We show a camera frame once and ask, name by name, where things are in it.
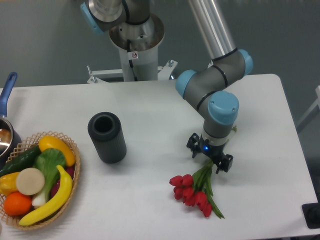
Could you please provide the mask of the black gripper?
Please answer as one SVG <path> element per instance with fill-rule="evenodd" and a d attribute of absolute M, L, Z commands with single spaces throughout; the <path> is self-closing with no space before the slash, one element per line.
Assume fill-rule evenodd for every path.
<path fill-rule="evenodd" d="M 217 166 L 215 173 L 218 174 L 220 171 L 227 173 L 233 164 L 234 157 L 230 154 L 224 154 L 226 143 L 227 140 L 223 138 L 202 137 L 193 133 L 188 139 L 186 147 L 192 152 L 193 159 L 199 153 L 209 157 Z"/>

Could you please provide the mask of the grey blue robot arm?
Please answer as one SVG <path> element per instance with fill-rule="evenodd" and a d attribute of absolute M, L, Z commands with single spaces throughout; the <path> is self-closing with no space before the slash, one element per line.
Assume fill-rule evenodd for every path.
<path fill-rule="evenodd" d="M 224 154 L 224 147 L 239 101 L 226 88 L 252 71 L 253 60 L 234 44 L 217 2 L 191 0 L 189 6 L 212 64 L 201 72 L 186 70 L 176 80 L 176 91 L 204 120 L 201 135 L 192 135 L 187 147 L 193 155 L 208 156 L 218 171 L 227 172 L 233 157 Z M 109 33 L 119 51 L 124 81 L 160 79 L 158 46 L 165 31 L 148 0 L 86 0 L 80 10 L 93 32 Z"/>

